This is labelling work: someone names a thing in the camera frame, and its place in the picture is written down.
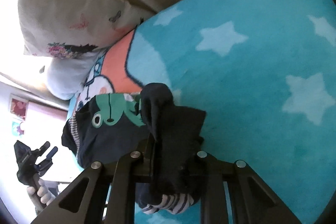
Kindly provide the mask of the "left hand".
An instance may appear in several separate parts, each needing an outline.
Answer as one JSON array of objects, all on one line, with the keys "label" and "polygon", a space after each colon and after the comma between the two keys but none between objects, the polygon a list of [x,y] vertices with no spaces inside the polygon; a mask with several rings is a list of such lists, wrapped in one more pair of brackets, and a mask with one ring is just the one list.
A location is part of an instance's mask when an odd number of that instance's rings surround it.
[{"label": "left hand", "polygon": [[37,188],[33,186],[27,187],[27,194],[34,204],[36,211],[42,211],[44,205],[48,206],[55,199],[55,196],[50,192],[45,181],[41,178],[38,180]]}]

